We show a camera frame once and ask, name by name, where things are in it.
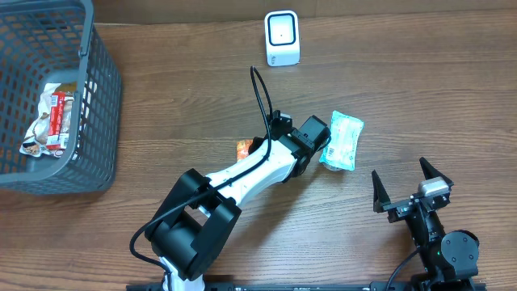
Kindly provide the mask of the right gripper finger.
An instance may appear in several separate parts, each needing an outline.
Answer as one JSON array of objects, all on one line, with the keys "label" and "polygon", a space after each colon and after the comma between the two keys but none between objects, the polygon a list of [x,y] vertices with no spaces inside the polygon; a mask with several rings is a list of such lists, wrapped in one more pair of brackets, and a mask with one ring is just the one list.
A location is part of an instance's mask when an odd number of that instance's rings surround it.
[{"label": "right gripper finger", "polygon": [[373,186],[373,211],[382,213],[385,208],[391,204],[389,195],[376,171],[372,172],[372,186]]},{"label": "right gripper finger", "polygon": [[426,179],[434,179],[440,177],[445,181],[445,183],[449,187],[452,187],[454,185],[454,182],[451,179],[449,179],[446,175],[442,174],[440,171],[435,169],[424,157],[421,157],[419,159],[419,163]]}]

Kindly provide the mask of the teal wet wipes pack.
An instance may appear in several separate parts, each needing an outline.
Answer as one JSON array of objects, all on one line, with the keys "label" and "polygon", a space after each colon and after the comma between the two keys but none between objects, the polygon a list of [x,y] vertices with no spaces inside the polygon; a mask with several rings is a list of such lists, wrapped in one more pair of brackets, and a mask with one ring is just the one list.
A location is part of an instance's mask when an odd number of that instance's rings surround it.
[{"label": "teal wet wipes pack", "polygon": [[333,111],[331,140],[323,149],[319,162],[330,171],[353,171],[359,135],[363,128],[362,120]]}]

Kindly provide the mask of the orange Kleenex tissue pack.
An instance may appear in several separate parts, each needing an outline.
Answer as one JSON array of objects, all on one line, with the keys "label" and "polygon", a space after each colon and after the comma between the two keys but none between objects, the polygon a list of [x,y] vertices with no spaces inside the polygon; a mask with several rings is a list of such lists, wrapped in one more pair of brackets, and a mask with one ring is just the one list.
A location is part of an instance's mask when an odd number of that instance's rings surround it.
[{"label": "orange Kleenex tissue pack", "polygon": [[237,142],[236,146],[236,159],[238,162],[249,156],[249,149],[253,141],[251,139],[245,139]]}]

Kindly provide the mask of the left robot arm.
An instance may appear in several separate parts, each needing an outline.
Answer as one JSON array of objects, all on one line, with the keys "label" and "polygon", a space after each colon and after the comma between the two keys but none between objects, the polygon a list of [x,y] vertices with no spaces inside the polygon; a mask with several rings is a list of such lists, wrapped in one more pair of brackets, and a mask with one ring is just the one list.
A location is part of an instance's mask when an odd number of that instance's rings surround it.
[{"label": "left robot arm", "polygon": [[190,169],[174,184],[145,227],[159,263],[163,290],[202,290],[202,275],[221,253],[242,206],[264,189],[305,172],[330,140],[328,125],[311,116],[300,128],[274,111],[267,133],[255,137],[246,158],[207,175]]}]

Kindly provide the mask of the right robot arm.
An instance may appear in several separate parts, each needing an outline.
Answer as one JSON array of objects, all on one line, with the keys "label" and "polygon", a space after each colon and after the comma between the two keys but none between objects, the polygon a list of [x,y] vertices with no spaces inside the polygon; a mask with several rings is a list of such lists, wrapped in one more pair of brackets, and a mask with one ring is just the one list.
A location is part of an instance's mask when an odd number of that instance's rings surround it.
[{"label": "right robot arm", "polygon": [[[425,179],[406,200],[392,202],[380,176],[372,172],[373,211],[387,213],[390,223],[404,221],[410,231],[415,250],[403,260],[386,283],[385,290],[485,290],[476,283],[480,242],[467,230],[444,230],[437,211],[450,203],[454,182],[436,170],[424,157],[419,159]],[[419,256],[424,273],[413,275],[407,282],[396,282],[399,272],[415,256]]]}]

